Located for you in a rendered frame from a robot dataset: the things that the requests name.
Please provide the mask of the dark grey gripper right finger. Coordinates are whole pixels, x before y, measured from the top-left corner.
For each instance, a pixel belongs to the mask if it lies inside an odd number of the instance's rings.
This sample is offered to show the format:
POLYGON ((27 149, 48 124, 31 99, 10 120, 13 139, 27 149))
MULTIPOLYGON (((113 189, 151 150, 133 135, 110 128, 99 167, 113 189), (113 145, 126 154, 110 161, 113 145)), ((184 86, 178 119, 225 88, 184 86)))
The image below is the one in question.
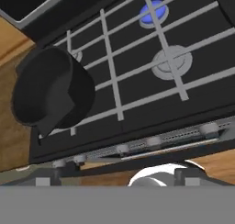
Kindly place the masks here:
POLYGON ((174 184, 176 186, 229 185, 229 183, 227 182, 212 178, 208 176, 205 172, 193 168, 176 169, 174 171, 174 184))

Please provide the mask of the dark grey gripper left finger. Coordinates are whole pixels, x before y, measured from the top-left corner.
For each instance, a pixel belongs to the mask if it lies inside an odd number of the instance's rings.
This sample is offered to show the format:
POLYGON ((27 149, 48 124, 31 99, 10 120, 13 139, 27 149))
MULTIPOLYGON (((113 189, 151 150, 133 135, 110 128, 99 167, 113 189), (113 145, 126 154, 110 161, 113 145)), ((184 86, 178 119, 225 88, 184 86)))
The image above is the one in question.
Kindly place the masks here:
POLYGON ((37 169, 26 177, 7 182, 3 186, 58 186, 61 179, 56 170, 50 168, 37 169))

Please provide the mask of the grey stove knob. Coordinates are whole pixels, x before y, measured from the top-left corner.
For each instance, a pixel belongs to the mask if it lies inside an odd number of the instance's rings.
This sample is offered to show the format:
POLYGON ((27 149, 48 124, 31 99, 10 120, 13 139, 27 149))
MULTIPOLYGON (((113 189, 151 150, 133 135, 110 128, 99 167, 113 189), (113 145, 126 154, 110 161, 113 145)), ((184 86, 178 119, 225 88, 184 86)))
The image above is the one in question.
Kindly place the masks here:
POLYGON ((162 145, 162 140, 158 136, 153 136, 147 138, 146 143, 149 147, 159 147, 162 145))
POLYGON ((73 157, 73 161, 75 163, 83 163, 86 162, 87 156, 85 154, 78 154, 73 157))
POLYGON ((218 135, 219 126, 216 122, 210 122, 200 126, 199 131, 205 136, 218 135))
POLYGON ((118 153, 129 153, 129 145, 128 144, 119 144, 117 146, 118 153))
POLYGON ((57 161, 54 161, 52 163, 52 167, 53 168, 62 168, 66 165, 66 161, 65 160, 57 160, 57 161))

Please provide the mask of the black stove with grey grates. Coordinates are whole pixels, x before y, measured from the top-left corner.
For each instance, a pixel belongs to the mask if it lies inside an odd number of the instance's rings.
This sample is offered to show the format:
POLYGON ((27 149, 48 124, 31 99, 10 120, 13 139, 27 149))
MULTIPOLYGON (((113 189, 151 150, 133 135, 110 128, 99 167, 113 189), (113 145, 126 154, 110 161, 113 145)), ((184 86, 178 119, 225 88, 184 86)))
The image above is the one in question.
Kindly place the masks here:
POLYGON ((235 117, 235 0, 107 0, 56 44, 82 53, 95 102, 73 128, 33 135, 31 163, 235 117))

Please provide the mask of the black oven door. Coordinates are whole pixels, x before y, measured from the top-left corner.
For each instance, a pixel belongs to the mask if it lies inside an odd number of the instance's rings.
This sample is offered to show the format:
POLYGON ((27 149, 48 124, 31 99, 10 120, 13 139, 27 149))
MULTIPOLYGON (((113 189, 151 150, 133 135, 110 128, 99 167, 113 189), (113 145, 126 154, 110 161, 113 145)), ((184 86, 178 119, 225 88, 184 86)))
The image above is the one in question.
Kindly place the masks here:
POLYGON ((112 174, 117 172, 126 172, 142 169, 148 166, 162 165, 166 163, 180 162, 183 160, 203 157, 223 151, 235 149, 235 139, 216 142, 206 145, 201 143, 198 146, 192 146, 187 149, 166 152, 158 155, 152 155, 145 158, 133 159, 124 162, 112 163, 96 168, 85 169, 80 172, 81 176, 112 174))

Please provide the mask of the white round object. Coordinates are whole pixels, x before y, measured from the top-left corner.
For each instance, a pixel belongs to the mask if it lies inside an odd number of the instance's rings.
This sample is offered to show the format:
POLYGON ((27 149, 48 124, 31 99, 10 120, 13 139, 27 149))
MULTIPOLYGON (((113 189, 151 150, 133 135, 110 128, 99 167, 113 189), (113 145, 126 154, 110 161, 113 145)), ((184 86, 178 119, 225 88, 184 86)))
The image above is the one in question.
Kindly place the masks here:
POLYGON ((138 171, 130 180, 129 186, 174 186, 174 172, 176 169, 198 169, 205 173, 205 168, 190 160, 166 163, 152 167, 146 167, 138 171))

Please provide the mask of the black pan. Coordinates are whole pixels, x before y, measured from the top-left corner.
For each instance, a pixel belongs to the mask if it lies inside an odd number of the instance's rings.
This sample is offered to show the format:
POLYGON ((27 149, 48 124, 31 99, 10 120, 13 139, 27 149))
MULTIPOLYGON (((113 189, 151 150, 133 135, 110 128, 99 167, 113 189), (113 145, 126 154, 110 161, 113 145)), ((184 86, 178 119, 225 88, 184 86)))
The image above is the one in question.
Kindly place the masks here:
POLYGON ((81 122, 95 101, 95 82, 66 50, 34 49, 17 66, 12 113, 43 137, 81 122))

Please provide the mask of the dark basin with grey rim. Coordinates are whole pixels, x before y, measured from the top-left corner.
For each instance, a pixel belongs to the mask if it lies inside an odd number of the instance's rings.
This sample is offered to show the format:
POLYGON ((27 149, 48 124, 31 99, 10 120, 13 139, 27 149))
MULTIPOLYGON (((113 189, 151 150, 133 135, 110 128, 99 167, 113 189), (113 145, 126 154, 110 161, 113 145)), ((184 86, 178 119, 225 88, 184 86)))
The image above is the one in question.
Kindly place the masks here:
POLYGON ((40 17, 62 0, 0 0, 0 17, 18 29, 40 17))

